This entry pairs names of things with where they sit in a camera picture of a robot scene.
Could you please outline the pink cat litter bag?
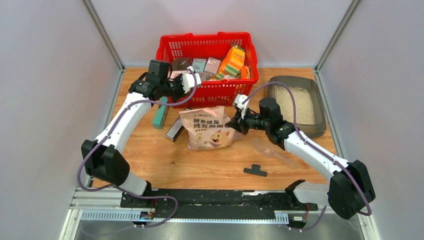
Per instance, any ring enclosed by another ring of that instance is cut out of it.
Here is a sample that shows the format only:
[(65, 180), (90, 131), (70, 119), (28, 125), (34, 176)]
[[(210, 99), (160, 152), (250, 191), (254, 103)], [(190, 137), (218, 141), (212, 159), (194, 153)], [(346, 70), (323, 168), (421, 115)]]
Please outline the pink cat litter bag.
[(242, 135), (226, 126), (231, 119), (224, 106), (183, 110), (179, 112), (182, 125), (188, 131), (187, 147), (192, 151), (225, 148)]

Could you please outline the clear plastic scoop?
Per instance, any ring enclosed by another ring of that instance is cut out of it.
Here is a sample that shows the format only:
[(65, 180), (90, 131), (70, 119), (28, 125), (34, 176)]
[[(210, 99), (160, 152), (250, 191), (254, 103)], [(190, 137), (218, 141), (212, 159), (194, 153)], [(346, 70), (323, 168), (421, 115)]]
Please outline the clear plastic scoop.
[(264, 156), (275, 158), (284, 163), (285, 165), (289, 166), (291, 169), (296, 169), (299, 167), (299, 165), (295, 161), (290, 160), (288, 157), (280, 153), (279, 150), (281, 149), (278, 146), (274, 147), (273, 144), (266, 140), (263, 140), (259, 137), (254, 137), (251, 140), (251, 144)]

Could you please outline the black bag clip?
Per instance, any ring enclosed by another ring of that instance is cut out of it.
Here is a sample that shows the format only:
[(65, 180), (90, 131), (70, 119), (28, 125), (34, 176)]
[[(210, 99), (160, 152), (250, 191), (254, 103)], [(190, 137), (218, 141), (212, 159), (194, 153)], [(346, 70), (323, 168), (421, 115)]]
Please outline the black bag clip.
[(250, 168), (244, 168), (243, 172), (260, 177), (267, 177), (268, 175), (266, 171), (261, 170), (261, 166), (259, 164), (252, 164)]

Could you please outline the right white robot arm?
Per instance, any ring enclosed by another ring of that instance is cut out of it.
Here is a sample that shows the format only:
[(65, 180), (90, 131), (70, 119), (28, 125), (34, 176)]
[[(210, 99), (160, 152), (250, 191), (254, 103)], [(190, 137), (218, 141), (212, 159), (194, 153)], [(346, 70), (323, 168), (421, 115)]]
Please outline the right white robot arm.
[(376, 194), (363, 162), (348, 161), (311, 140), (295, 124), (283, 119), (274, 98), (261, 99), (258, 113), (248, 104), (249, 97), (238, 94), (233, 102), (236, 113), (226, 126), (243, 135), (250, 129), (265, 132), (272, 144), (302, 159), (327, 181), (321, 184), (301, 179), (289, 185), (285, 189), (285, 203), (289, 208), (296, 210), (303, 204), (329, 206), (346, 220), (356, 214), (372, 214), (370, 203)]

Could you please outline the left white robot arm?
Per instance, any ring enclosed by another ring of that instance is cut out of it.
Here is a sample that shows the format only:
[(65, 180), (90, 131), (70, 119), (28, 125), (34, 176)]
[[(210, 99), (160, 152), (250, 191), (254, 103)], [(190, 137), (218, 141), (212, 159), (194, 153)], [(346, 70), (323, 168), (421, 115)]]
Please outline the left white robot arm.
[(123, 157), (125, 145), (142, 117), (154, 106), (165, 106), (162, 97), (173, 97), (171, 106), (176, 107), (190, 100), (201, 79), (192, 66), (184, 73), (172, 77), (172, 65), (166, 61), (153, 59), (148, 70), (136, 79), (128, 89), (125, 101), (109, 125), (94, 139), (85, 140), (81, 146), (83, 161), (77, 170), (77, 183), (87, 192), (81, 181), (81, 173), (107, 182), (107, 187), (115, 187), (133, 196), (140, 207), (148, 207), (153, 194), (147, 190), (149, 184), (130, 170)]

